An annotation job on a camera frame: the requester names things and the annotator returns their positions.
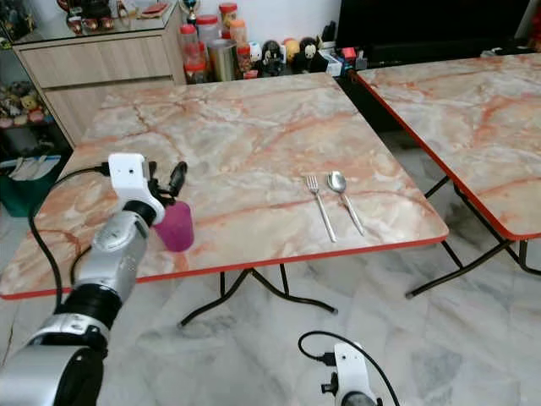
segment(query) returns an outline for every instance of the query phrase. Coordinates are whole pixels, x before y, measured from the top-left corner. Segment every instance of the pink cup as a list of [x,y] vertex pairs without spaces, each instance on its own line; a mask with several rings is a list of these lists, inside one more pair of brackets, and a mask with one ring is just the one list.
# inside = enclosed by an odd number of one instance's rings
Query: pink cup
[[178,201],[166,209],[166,216],[160,224],[154,226],[158,235],[173,252],[187,250],[194,243],[194,225],[189,206]]

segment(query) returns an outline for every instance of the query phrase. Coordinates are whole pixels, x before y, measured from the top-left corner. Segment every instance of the metal fork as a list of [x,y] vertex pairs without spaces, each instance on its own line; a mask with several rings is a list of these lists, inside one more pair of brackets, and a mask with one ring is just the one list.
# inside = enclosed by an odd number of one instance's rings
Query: metal fork
[[331,221],[329,220],[329,217],[327,216],[327,212],[325,211],[325,208],[323,207],[323,201],[320,197],[320,188],[318,187],[318,179],[314,175],[309,175],[306,177],[306,185],[308,186],[308,189],[310,192],[312,192],[315,195],[315,198],[318,201],[318,205],[320,206],[321,216],[323,217],[323,221],[325,222],[325,227],[327,227],[327,233],[329,233],[329,237],[331,237],[331,241],[333,243],[336,242],[336,235],[334,230],[331,226]]

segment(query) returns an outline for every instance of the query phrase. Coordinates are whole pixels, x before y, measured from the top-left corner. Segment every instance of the spoon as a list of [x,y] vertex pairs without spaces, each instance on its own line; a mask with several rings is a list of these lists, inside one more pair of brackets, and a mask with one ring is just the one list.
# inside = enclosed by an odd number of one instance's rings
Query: spoon
[[344,178],[344,175],[342,175],[342,173],[338,171],[332,171],[327,176],[327,184],[332,190],[340,194],[340,197],[342,198],[344,205],[346,205],[347,210],[349,211],[349,215],[352,217],[353,224],[355,224],[355,227],[357,227],[357,230],[361,233],[361,235],[364,235],[363,225],[358,219],[357,213],[355,212],[355,209],[353,208],[352,202],[346,196],[345,192],[346,192],[347,183],[346,183],[346,178]]

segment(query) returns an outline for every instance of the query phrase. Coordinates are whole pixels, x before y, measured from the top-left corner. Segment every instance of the trophy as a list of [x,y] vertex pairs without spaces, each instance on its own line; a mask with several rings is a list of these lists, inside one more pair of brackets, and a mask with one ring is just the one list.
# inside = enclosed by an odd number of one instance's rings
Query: trophy
[[180,8],[184,11],[184,13],[187,15],[186,22],[188,24],[195,25],[195,12],[199,8],[201,1],[200,0],[182,0],[180,3]]

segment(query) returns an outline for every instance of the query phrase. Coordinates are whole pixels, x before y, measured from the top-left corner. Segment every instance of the black cable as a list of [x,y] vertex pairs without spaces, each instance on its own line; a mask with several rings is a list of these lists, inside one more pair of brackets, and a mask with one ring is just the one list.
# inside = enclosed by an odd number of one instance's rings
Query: black cable
[[[98,172],[104,175],[108,175],[108,167],[106,164],[101,164],[99,167],[86,167],[84,169],[79,169],[77,171],[73,171],[71,173],[68,173],[67,175],[61,177],[59,180],[57,180],[47,191],[47,194],[51,193],[53,189],[55,189],[59,184],[65,182],[68,179],[73,178],[74,176],[83,174],[83,173],[93,173]],[[60,275],[60,269],[58,268],[58,264],[54,259],[54,256],[52,256],[52,252],[47,248],[45,242],[40,236],[39,231],[37,230],[36,224],[34,223],[34,217],[37,214],[37,211],[39,209],[39,206],[41,205],[41,202],[37,200],[30,206],[30,209],[28,210],[28,223],[30,225],[30,231],[32,232],[32,235],[36,239],[37,244],[40,246],[41,251],[43,251],[43,254],[49,261],[49,264],[51,264],[52,269],[52,275],[54,276],[54,283],[56,288],[56,306],[55,311],[60,307],[62,304],[62,276]]]
[[312,354],[309,354],[307,353],[304,348],[303,348],[303,341],[305,338],[307,337],[310,337],[310,336],[328,336],[328,337],[333,337],[333,338],[337,338],[339,339],[340,341],[346,343],[346,344],[349,344],[351,345],[352,347],[354,347],[359,353],[361,353],[364,358],[366,358],[370,364],[372,364],[374,366],[374,368],[378,371],[378,373],[381,375],[381,378],[383,379],[383,382],[385,382],[385,384],[387,385],[387,389],[389,390],[389,393],[391,394],[391,397],[392,397],[392,400],[393,402],[395,403],[396,406],[400,406],[400,403],[398,402],[398,397],[396,396],[395,394],[395,390],[392,388],[392,385],[391,385],[391,382],[389,381],[389,379],[387,379],[387,376],[385,375],[385,372],[381,369],[381,367],[378,365],[377,362],[375,362],[375,360],[366,352],[364,351],[362,348],[360,348],[356,343],[354,343],[353,341],[350,341],[348,340],[347,338],[344,338],[342,336],[339,336],[338,334],[335,334],[334,332],[322,332],[322,331],[319,331],[319,330],[315,330],[315,331],[312,331],[312,332],[306,332],[304,333],[298,340],[298,349],[300,350],[301,353],[303,353],[305,356],[307,356],[308,358],[310,359],[315,359],[316,361],[321,361],[321,362],[324,362],[324,355],[320,355],[320,356],[317,356],[317,355],[312,355]]
[[90,248],[92,248],[92,245],[89,245],[79,255],[77,255],[75,261],[72,262],[71,267],[69,268],[69,282],[71,283],[72,287],[75,285],[75,268],[77,267],[77,264],[79,264],[80,259],[85,256],[88,251],[90,251]]

